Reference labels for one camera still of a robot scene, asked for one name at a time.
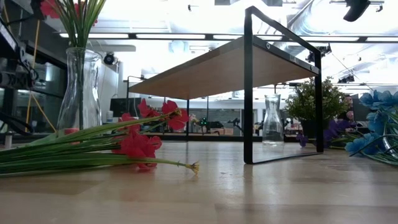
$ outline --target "black metal frame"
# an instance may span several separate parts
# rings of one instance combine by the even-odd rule
[[[257,16],[260,20],[273,27],[275,30],[281,32],[289,39],[299,43],[315,55],[315,68],[297,58],[286,54],[282,54],[280,50],[273,49],[271,44],[264,40],[253,36],[252,31],[252,15]],[[245,122],[243,126],[243,147],[244,147],[244,162],[246,164],[262,164],[266,162],[279,161],[282,159],[291,159],[296,157],[312,156],[323,153],[323,127],[322,127],[322,67],[321,67],[321,53],[320,51],[309,44],[308,42],[289,31],[288,28],[282,26],[275,20],[264,15],[256,7],[251,6],[245,10],[244,18],[244,120],[253,120],[253,45],[262,48],[282,59],[290,61],[297,66],[314,72],[315,75],[315,114],[317,121],[317,152],[293,154],[289,156],[282,156],[265,161],[253,161],[253,136],[252,123]]]

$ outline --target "ceiling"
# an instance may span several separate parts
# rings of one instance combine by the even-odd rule
[[[394,22],[398,1],[385,0],[383,10],[370,6],[356,22],[342,18],[343,4],[330,0],[284,0],[283,7],[269,7],[261,0],[108,0],[92,33],[207,33],[242,34],[244,10],[256,6],[264,14],[287,26],[298,35],[397,35]],[[47,23],[64,32],[59,20]],[[253,20],[257,34],[275,34],[258,19]],[[153,75],[219,47],[226,41],[193,40],[90,40],[98,51],[120,51],[121,60],[141,66],[141,73]],[[308,51],[300,46],[276,44],[305,60]],[[398,59],[397,44],[331,44],[332,54],[322,60],[323,76],[339,78],[350,73],[355,83],[398,83],[392,71]]]

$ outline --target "wooden table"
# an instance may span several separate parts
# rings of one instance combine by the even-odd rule
[[[302,151],[263,148],[266,157]],[[0,223],[382,224],[398,220],[397,169],[345,151],[244,165],[240,142],[169,142],[157,157],[195,162],[0,179]]]

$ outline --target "light wood surface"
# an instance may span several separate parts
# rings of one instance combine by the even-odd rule
[[[258,44],[266,43],[258,37],[254,37],[254,40]],[[271,46],[271,48],[284,53],[274,46]],[[240,37],[138,83],[130,87],[129,91],[189,100],[243,90],[243,55],[243,37]],[[300,61],[299,59],[293,56],[289,57],[290,60],[281,59],[254,45],[253,87],[315,76],[313,72],[296,65]]]
[[[265,148],[255,157],[302,151]],[[0,223],[383,224],[398,220],[398,170],[345,151],[263,165],[240,142],[170,142],[157,157],[185,168],[132,166],[0,179]]]

